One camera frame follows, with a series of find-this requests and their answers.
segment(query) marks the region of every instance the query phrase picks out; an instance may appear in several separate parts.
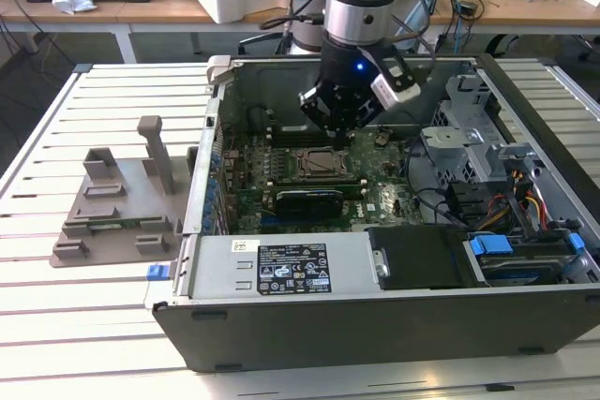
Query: wooden table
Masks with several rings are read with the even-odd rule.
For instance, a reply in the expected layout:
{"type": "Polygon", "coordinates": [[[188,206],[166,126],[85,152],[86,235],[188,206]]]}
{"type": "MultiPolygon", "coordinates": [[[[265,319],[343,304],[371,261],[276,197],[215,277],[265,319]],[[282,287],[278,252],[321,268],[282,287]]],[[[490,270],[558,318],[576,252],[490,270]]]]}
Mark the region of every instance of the wooden table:
{"type": "MultiPolygon", "coordinates": [[[[600,7],[583,0],[483,0],[484,16],[472,28],[480,34],[593,35],[600,34],[600,7]]],[[[452,17],[450,0],[438,0],[432,27],[437,36],[452,17]]]]}
{"type": "MultiPolygon", "coordinates": [[[[98,2],[98,9],[74,16],[51,4],[19,0],[45,32],[112,33],[126,63],[136,63],[132,33],[258,32],[258,24],[282,14],[275,8],[246,16],[240,22],[216,24],[197,0],[152,0],[150,3],[98,2]]],[[[484,0],[486,12],[472,28],[480,34],[600,35],[600,8],[582,0],[484,0]]],[[[36,32],[13,0],[0,0],[13,32],[36,32]]],[[[449,0],[438,0],[427,40],[434,41],[452,19],[449,0]]]]}
{"type": "MultiPolygon", "coordinates": [[[[283,9],[275,8],[247,15],[240,22],[216,24],[197,0],[97,2],[95,11],[73,16],[58,11],[50,3],[18,1],[44,32],[112,33],[125,63],[137,63],[131,44],[132,33],[259,32],[259,23],[285,13],[283,9]]],[[[0,0],[0,14],[11,32],[38,31],[14,0],[0,0]]]]}

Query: warning label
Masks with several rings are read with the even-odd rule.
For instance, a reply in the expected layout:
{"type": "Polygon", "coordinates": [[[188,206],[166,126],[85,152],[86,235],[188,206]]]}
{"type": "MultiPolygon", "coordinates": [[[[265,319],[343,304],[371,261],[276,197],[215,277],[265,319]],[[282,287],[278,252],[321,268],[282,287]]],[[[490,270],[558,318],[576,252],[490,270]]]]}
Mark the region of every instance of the warning label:
{"type": "Polygon", "coordinates": [[[260,245],[257,266],[262,295],[331,292],[325,244],[260,245]]]}

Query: desk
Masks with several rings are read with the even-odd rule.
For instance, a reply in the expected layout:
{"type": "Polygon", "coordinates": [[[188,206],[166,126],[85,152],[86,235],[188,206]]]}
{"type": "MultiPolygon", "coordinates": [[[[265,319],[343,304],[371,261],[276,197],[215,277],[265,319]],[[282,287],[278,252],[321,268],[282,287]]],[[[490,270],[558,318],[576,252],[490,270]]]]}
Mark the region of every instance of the desk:
{"type": "MultiPolygon", "coordinates": [[[[98,2],[98,9],[69,16],[51,4],[19,0],[40,27],[49,33],[112,33],[125,63],[136,63],[132,33],[258,32],[258,24],[284,13],[275,8],[247,15],[240,22],[216,24],[197,0],[152,0],[145,4],[98,2]]],[[[484,0],[486,13],[472,28],[479,34],[596,35],[600,34],[600,8],[582,0],[484,0]]],[[[0,14],[14,32],[37,29],[13,0],[0,0],[0,14]]],[[[437,39],[452,18],[449,0],[438,0],[427,40],[437,39]]]]}
{"type": "Polygon", "coordinates": [[[3,399],[600,397],[600,327],[554,355],[198,375],[144,308],[148,263],[52,268],[48,258],[85,174],[88,148],[144,157],[139,118],[159,113],[170,154],[184,156],[203,127],[205,73],[204,64],[175,64],[96,65],[73,74],[0,179],[3,399]],[[516,390],[487,393],[492,383],[516,390]]]}
{"type": "MultiPolygon", "coordinates": [[[[483,0],[484,16],[475,23],[472,33],[513,35],[598,35],[600,7],[582,0],[483,0]]],[[[427,40],[443,32],[452,7],[449,0],[438,0],[431,17],[427,40]]]]}
{"type": "MultiPolygon", "coordinates": [[[[136,63],[132,33],[258,32],[258,24],[285,14],[280,8],[249,14],[240,22],[216,24],[197,0],[152,0],[149,3],[97,2],[97,10],[74,16],[58,11],[50,3],[21,6],[48,33],[111,33],[125,63],[136,63]]],[[[13,0],[0,0],[0,14],[11,32],[35,33],[13,0]]]]}

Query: black plastic cover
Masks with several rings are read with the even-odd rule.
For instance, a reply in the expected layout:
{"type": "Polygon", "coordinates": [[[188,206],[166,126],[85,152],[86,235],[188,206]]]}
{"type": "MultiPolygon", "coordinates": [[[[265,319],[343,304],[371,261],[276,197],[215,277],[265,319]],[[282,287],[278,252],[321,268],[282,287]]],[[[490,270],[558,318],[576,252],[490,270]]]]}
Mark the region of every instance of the black plastic cover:
{"type": "Polygon", "coordinates": [[[407,225],[368,229],[373,250],[385,256],[389,276],[382,289],[458,289],[475,286],[475,278],[456,227],[407,225]]]}

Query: black cable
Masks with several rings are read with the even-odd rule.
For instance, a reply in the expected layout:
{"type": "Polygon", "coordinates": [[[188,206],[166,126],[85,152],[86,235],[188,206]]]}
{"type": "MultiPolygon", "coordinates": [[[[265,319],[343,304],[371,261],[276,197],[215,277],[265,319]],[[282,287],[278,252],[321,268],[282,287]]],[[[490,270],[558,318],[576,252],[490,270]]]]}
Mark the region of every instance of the black cable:
{"type": "Polygon", "coordinates": [[[9,96],[8,94],[5,94],[5,93],[0,93],[0,97],[3,97],[6,100],[8,100],[9,102],[14,103],[15,105],[20,105],[20,106],[22,106],[24,108],[27,108],[28,110],[31,110],[31,111],[44,111],[42,108],[36,108],[33,105],[29,105],[29,104],[27,104],[25,102],[21,102],[20,100],[17,100],[16,98],[14,98],[12,96],[9,96]]]}
{"type": "MultiPolygon", "coordinates": [[[[37,30],[39,30],[39,32],[40,32],[40,33],[44,33],[44,31],[41,29],[41,27],[38,25],[38,23],[37,23],[37,22],[35,22],[35,21],[34,21],[34,19],[33,19],[31,16],[29,16],[29,14],[27,13],[27,11],[25,11],[25,10],[24,10],[24,8],[23,8],[23,7],[21,6],[21,4],[19,3],[19,0],[13,0],[13,1],[14,1],[15,5],[16,5],[16,6],[19,8],[19,10],[21,11],[21,13],[22,13],[22,14],[24,14],[24,15],[25,15],[25,17],[26,17],[26,18],[29,20],[29,22],[30,22],[30,23],[32,23],[32,24],[33,24],[33,25],[34,25],[34,26],[37,28],[37,30]]],[[[60,46],[58,46],[58,44],[56,44],[56,43],[54,42],[54,40],[53,40],[53,39],[49,38],[49,40],[50,40],[51,44],[54,46],[54,48],[55,48],[55,49],[57,49],[57,50],[58,50],[58,52],[59,52],[61,55],[63,55],[63,57],[64,57],[64,58],[65,58],[65,59],[66,59],[66,60],[67,60],[67,61],[68,61],[68,62],[69,62],[69,63],[70,63],[70,64],[71,64],[73,67],[75,67],[75,66],[76,66],[76,65],[75,65],[75,63],[74,63],[74,62],[73,62],[73,60],[71,60],[71,58],[70,58],[70,57],[69,57],[69,56],[68,56],[68,55],[65,53],[65,51],[63,51],[63,50],[60,48],[60,46]]]]}
{"type": "Polygon", "coordinates": [[[433,210],[434,212],[437,212],[442,217],[445,217],[446,219],[448,219],[450,222],[452,222],[457,227],[460,227],[465,230],[471,230],[471,227],[469,227],[467,224],[456,219],[454,216],[450,215],[446,211],[442,211],[442,210],[440,210],[440,208],[436,208],[435,205],[432,205],[431,203],[429,203],[428,201],[423,199],[423,197],[420,195],[420,193],[423,192],[425,189],[419,189],[418,191],[414,190],[413,183],[411,182],[410,165],[411,165],[411,157],[413,156],[414,149],[416,148],[416,144],[419,141],[420,140],[419,140],[418,136],[414,138],[414,142],[412,143],[412,145],[409,149],[409,153],[406,156],[406,162],[404,163],[404,171],[406,174],[406,185],[414,193],[414,195],[419,199],[419,202],[421,204],[427,206],[429,209],[433,210]]]}
{"type": "Polygon", "coordinates": [[[437,224],[438,223],[438,210],[440,209],[440,205],[444,204],[444,203],[448,203],[448,200],[440,200],[435,204],[435,211],[433,213],[433,223],[437,224]]]}
{"type": "Polygon", "coordinates": [[[484,3],[483,0],[477,0],[477,2],[479,2],[479,4],[481,5],[481,10],[479,11],[479,15],[477,15],[477,16],[465,16],[465,15],[462,15],[460,13],[460,11],[458,11],[457,12],[458,16],[460,16],[465,21],[473,21],[473,22],[475,22],[475,21],[480,20],[482,18],[482,16],[486,13],[486,4],[484,3]]]}
{"type": "Polygon", "coordinates": [[[12,51],[11,45],[7,40],[7,37],[5,36],[5,30],[6,33],[10,36],[10,38],[14,41],[15,45],[17,46],[17,49],[19,51],[22,51],[25,56],[27,57],[27,62],[29,63],[29,66],[31,67],[31,70],[33,70],[36,74],[38,74],[39,76],[41,76],[41,78],[48,83],[49,86],[51,86],[51,88],[60,91],[62,88],[60,86],[55,86],[54,84],[50,83],[50,81],[46,80],[45,76],[51,76],[53,77],[55,80],[58,80],[62,83],[64,83],[65,81],[63,79],[61,79],[60,77],[52,74],[49,71],[42,71],[41,69],[37,69],[34,65],[34,61],[32,59],[32,56],[35,55],[35,53],[30,53],[27,51],[26,48],[24,48],[21,43],[17,40],[17,38],[14,37],[14,35],[10,32],[10,30],[8,29],[7,23],[4,19],[4,16],[0,14],[0,23],[2,23],[2,25],[0,25],[0,33],[2,34],[2,38],[4,39],[5,43],[7,44],[8,49],[10,50],[10,54],[14,57],[15,53],[12,51]]]}
{"type": "Polygon", "coordinates": [[[423,28],[421,28],[421,30],[419,30],[416,33],[412,32],[412,33],[408,33],[406,35],[396,35],[395,37],[391,37],[388,39],[389,42],[396,43],[396,42],[401,42],[401,41],[407,41],[409,39],[419,38],[425,34],[425,32],[429,29],[429,26],[431,25],[431,17],[430,17],[427,1],[421,0],[421,5],[423,6],[423,10],[425,11],[425,19],[426,19],[426,22],[425,22],[425,25],[423,26],[423,28]]]}
{"type": "MultiPolygon", "coordinates": [[[[401,27],[403,27],[407,32],[409,33],[413,33],[413,30],[411,27],[409,27],[403,20],[401,20],[398,16],[396,15],[392,15],[392,19],[399,24],[401,27]]],[[[423,47],[425,47],[427,49],[427,51],[429,52],[429,57],[431,58],[431,68],[433,68],[435,66],[435,61],[436,61],[436,56],[435,56],[435,49],[433,48],[433,46],[431,44],[429,44],[427,41],[425,41],[425,39],[423,37],[418,37],[417,40],[423,45],[423,47]]]]}
{"type": "Polygon", "coordinates": [[[582,35],[571,35],[571,37],[573,37],[573,39],[575,41],[577,41],[577,43],[585,48],[586,51],[588,51],[589,53],[596,53],[596,54],[600,54],[600,51],[598,51],[597,49],[595,49],[592,44],[590,44],[588,42],[588,40],[586,38],[584,38],[582,35]]]}
{"type": "MultiPolygon", "coordinates": [[[[293,0],[290,0],[290,4],[288,5],[288,14],[293,14],[293,0]]],[[[286,44],[289,42],[290,36],[290,26],[285,26],[283,30],[283,35],[275,48],[275,55],[284,54],[286,44]]]]}
{"type": "Polygon", "coordinates": [[[19,139],[19,135],[17,135],[17,132],[15,131],[15,129],[12,126],[10,126],[10,124],[5,120],[4,117],[2,117],[2,115],[0,115],[0,123],[2,123],[2,125],[5,127],[5,129],[8,130],[8,132],[12,135],[14,140],[17,142],[17,145],[19,145],[19,147],[23,147],[23,144],[21,143],[21,140],[19,139]]]}
{"type": "Polygon", "coordinates": [[[310,3],[312,1],[313,0],[307,0],[304,4],[302,4],[300,6],[299,9],[297,9],[292,14],[286,14],[285,16],[278,16],[276,18],[267,19],[266,21],[264,21],[263,23],[261,23],[259,25],[259,29],[261,29],[261,30],[271,30],[272,28],[279,27],[279,26],[283,25],[285,22],[300,21],[301,20],[300,18],[303,18],[303,17],[305,19],[310,19],[309,16],[300,16],[300,13],[302,13],[302,11],[304,11],[305,9],[307,9],[307,7],[310,5],[310,3]]]}
{"type": "Polygon", "coordinates": [[[473,28],[473,23],[469,23],[469,25],[467,26],[467,36],[464,38],[465,42],[462,45],[462,48],[460,49],[460,53],[464,53],[465,52],[465,48],[467,47],[467,44],[469,44],[469,42],[471,42],[471,39],[473,39],[473,36],[471,35],[471,29],[473,28]]]}

